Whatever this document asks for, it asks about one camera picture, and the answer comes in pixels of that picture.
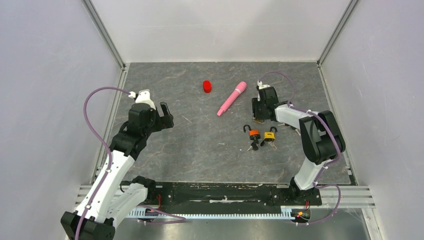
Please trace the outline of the orange black padlock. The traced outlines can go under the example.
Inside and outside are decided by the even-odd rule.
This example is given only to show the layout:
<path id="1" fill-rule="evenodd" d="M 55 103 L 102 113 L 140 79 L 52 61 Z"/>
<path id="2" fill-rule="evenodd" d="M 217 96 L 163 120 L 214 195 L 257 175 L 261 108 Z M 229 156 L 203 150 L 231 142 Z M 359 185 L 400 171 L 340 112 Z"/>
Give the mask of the orange black padlock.
<path id="1" fill-rule="evenodd" d="M 249 135 L 249 139 L 250 140 L 259 140 L 261 138 L 261 134 L 259 132 L 259 130 L 257 129 L 252 129 L 250 125 L 245 124 L 243 126 L 243 132 L 244 133 L 248 133 Z"/>

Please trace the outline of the yellow black padlock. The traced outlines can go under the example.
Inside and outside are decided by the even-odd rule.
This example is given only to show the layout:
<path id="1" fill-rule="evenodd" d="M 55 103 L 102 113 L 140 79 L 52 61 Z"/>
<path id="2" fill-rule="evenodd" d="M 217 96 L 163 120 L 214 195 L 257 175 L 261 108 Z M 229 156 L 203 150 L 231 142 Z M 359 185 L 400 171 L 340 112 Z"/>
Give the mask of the yellow black padlock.
<path id="1" fill-rule="evenodd" d="M 260 143 L 260 146 L 263 147 L 266 143 L 270 145 L 271 147 L 275 148 L 275 140 L 276 140 L 276 134 L 278 133 L 278 130 L 275 126 L 271 126 L 269 131 L 264 132 L 263 134 L 263 140 Z"/>

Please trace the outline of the black-head key bunch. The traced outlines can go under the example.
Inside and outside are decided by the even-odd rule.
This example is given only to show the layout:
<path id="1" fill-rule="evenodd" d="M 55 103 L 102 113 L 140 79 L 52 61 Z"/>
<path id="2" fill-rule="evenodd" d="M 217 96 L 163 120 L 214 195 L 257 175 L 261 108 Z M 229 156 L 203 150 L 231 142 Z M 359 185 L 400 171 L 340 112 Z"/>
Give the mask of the black-head key bunch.
<path id="1" fill-rule="evenodd" d="M 254 139 L 247 151 L 257 151 L 259 149 L 259 140 Z"/>

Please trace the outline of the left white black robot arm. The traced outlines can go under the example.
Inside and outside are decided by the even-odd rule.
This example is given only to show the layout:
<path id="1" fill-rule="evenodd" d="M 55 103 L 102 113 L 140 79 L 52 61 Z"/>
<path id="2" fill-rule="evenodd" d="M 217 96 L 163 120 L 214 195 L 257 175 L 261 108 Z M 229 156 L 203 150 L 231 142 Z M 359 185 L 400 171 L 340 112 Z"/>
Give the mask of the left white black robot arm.
<path id="1" fill-rule="evenodd" d="M 116 229 L 140 203 L 151 204 L 157 198 L 155 181 L 138 176 L 128 189 L 114 198 L 127 171 L 135 163 L 154 132 L 174 126 L 174 117 L 166 102 L 163 115 L 152 101 L 135 103 L 128 120 L 108 146 L 108 156 L 88 194 L 73 212 L 66 211 L 60 223 L 70 240 L 111 240 Z"/>

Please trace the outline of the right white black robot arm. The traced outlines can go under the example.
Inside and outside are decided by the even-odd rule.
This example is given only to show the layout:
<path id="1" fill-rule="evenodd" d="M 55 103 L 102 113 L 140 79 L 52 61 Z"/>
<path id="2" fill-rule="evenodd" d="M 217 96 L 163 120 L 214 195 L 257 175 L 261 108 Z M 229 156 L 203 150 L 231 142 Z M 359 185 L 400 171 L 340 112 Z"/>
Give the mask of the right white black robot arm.
<path id="1" fill-rule="evenodd" d="M 288 101 L 280 102 L 275 88 L 268 84 L 259 82 L 256 89 L 258 96 L 252 99 L 254 119 L 271 120 L 300 132 L 305 160 L 292 180 L 288 196 L 293 203 L 302 204 L 322 172 L 342 156 L 344 138 L 331 111 L 304 110 Z"/>

